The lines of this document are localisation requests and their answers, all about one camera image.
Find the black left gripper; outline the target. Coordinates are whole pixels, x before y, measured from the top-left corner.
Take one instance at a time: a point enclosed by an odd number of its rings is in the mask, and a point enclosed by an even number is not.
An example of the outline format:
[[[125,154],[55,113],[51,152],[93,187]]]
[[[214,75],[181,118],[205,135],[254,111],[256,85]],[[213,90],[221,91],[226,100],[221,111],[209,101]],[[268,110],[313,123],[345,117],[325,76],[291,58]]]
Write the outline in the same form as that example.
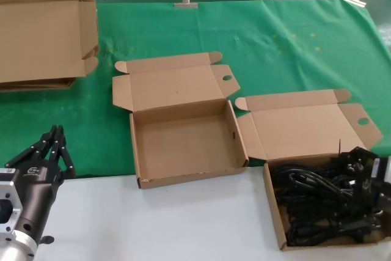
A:
[[[49,151],[49,160],[45,160]],[[65,164],[64,171],[59,166],[61,158]],[[15,229],[39,244],[63,178],[76,178],[63,126],[53,125],[49,132],[43,133],[35,144],[8,161],[4,167],[18,171],[15,185],[22,212]]]

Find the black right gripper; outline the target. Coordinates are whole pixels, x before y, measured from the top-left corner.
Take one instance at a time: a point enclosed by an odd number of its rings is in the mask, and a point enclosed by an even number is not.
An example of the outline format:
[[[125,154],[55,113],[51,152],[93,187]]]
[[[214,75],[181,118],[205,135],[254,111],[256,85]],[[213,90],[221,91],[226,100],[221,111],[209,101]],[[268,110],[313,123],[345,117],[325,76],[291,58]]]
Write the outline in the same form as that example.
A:
[[[334,159],[335,175],[355,179],[354,199],[363,207],[377,206],[382,182],[380,157],[361,147],[349,153],[339,153]]]

